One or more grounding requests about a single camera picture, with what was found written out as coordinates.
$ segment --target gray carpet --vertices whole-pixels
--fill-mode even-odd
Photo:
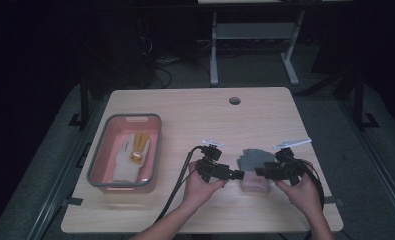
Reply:
[[[298,45],[292,62],[301,84],[292,86],[279,56],[283,47],[268,46],[258,53],[244,51],[244,54],[236,57],[220,57],[218,87],[284,86],[292,92],[299,92],[325,77],[311,73],[318,46]],[[198,63],[183,61],[163,69],[172,75],[169,88],[202,88],[210,86],[208,66],[209,59],[205,56],[199,58]],[[169,81],[166,72],[156,72],[162,82]],[[344,231],[335,233],[335,237],[395,239],[395,207],[361,141],[360,132],[348,116],[346,109],[351,101],[337,101],[332,97],[335,85],[331,84],[312,96],[295,97],[332,194],[340,203],[338,209],[344,221]],[[150,86],[158,87],[159,81],[154,81]],[[372,113],[380,125],[380,128],[367,129],[365,134],[386,160],[387,169],[395,180],[395,121],[378,94],[369,87],[365,93],[364,111]],[[81,171],[76,167],[77,162],[84,158],[81,157],[82,150],[92,141],[107,103],[107,99],[90,99],[90,123],[84,131],[79,131],[79,127],[68,126],[72,115],[80,112],[79,99],[79,87],[76,87],[60,108],[47,137],[1,217],[0,239],[34,239],[32,237],[36,235],[31,234],[31,231],[36,229],[36,220],[42,209],[50,209],[50,215],[54,216],[52,221],[48,221],[48,228],[47,224],[40,225],[41,232],[44,233],[42,239],[128,239],[131,236],[127,233],[66,234],[60,229],[66,210],[60,204],[76,184]],[[66,180],[59,184],[61,170],[66,170]],[[55,190],[54,185],[60,188],[60,195],[56,197],[57,200],[49,201],[48,196]],[[305,233],[288,233],[283,236],[293,240],[303,239]],[[178,235],[175,239],[191,238],[188,235]],[[213,239],[283,238],[278,234],[221,234],[215,235]]]

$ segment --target dark background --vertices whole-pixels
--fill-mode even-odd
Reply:
[[[142,57],[140,36],[151,37],[156,48],[188,55],[196,39],[210,38],[208,12],[152,12],[143,21],[130,12],[84,11],[90,2],[0,1],[0,215],[81,78],[89,79],[94,98],[145,88],[156,56]],[[322,41],[317,72],[356,66],[395,117],[395,1],[356,5],[308,11],[299,41]],[[129,34],[118,35],[119,29]]]

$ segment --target metal stand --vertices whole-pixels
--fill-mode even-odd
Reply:
[[[299,80],[291,64],[291,55],[299,36],[300,26],[305,11],[300,11],[294,23],[218,23],[217,13],[213,13],[212,22],[212,55],[210,56],[210,85],[217,86],[218,64],[216,60],[217,39],[290,39],[287,51],[281,53],[287,75],[291,84],[298,85]]]

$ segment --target wooden table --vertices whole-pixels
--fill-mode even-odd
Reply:
[[[231,97],[241,100],[238,105]],[[149,194],[104,194],[87,179],[91,158],[104,123],[116,113],[156,113],[162,119],[157,185]],[[111,95],[90,147],[74,198],[62,222],[68,233],[140,232],[162,211],[179,176],[187,153],[209,138],[223,142],[219,163],[237,169],[244,149],[274,153],[283,140],[305,139],[307,135],[293,98],[286,88],[208,88],[172,90],[126,90]],[[311,144],[293,147],[297,158],[311,161],[331,196]],[[203,155],[196,151],[192,160]],[[182,200],[178,191],[170,210]],[[335,204],[326,204],[325,216],[333,231],[343,227]],[[214,194],[185,224],[181,233],[295,232],[309,229],[305,217],[272,182],[268,194],[243,192],[240,181],[231,180]]]

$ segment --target hand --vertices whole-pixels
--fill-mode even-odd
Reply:
[[[188,165],[188,171],[191,175],[186,180],[184,199],[181,205],[197,211],[199,207],[205,204],[218,189],[225,186],[226,180],[217,180],[213,183],[204,182],[197,171],[194,171],[196,162]]]
[[[283,181],[275,181],[275,185],[288,196],[290,202],[306,217],[322,214],[318,190],[307,173],[303,174],[301,181],[295,186],[290,186]]]

